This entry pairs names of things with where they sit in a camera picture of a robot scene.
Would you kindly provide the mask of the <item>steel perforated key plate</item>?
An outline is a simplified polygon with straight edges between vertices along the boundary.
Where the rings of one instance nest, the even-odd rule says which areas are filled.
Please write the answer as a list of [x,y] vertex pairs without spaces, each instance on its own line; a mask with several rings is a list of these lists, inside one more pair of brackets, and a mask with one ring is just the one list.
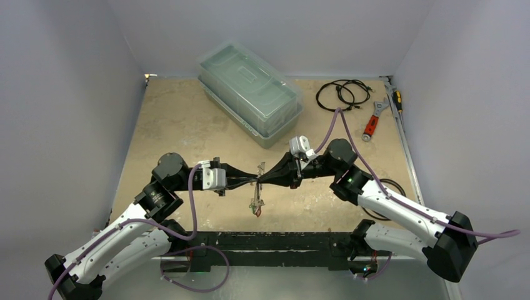
[[[265,172],[265,162],[261,162],[257,166],[257,176],[261,177]],[[261,197],[261,192],[263,190],[263,185],[259,182],[254,183],[254,196],[251,199],[249,208],[251,209],[252,213],[256,211],[257,208],[262,208],[264,206],[264,200]]]

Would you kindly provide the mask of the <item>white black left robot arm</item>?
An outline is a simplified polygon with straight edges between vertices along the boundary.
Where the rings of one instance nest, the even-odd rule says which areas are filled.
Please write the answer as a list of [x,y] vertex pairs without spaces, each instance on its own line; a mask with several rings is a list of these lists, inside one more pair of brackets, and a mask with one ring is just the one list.
[[193,192],[223,195],[257,178],[217,157],[190,167],[178,153],[162,155],[150,182],[120,216],[77,250],[45,261],[52,282],[48,299],[99,299],[104,285],[143,261],[180,255],[198,235]]

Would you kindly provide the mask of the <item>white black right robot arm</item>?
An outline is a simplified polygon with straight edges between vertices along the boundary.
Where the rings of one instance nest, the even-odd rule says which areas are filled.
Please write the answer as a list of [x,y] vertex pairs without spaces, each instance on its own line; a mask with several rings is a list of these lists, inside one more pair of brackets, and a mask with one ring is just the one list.
[[431,210],[380,184],[355,165],[358,156],[345,139],[332,140],[322,155],[309,148],[304,136],[291,139],[289,146],[282,159],[259,177],[259,183],[296,189],[304,179],[332,176],[329,187],[340,200],[378,212],[401,226],[391,229],[363,221],[351,237],[356,253],[389,251],[426,263],[447,281],[462,279],[478,249],[465,214]]

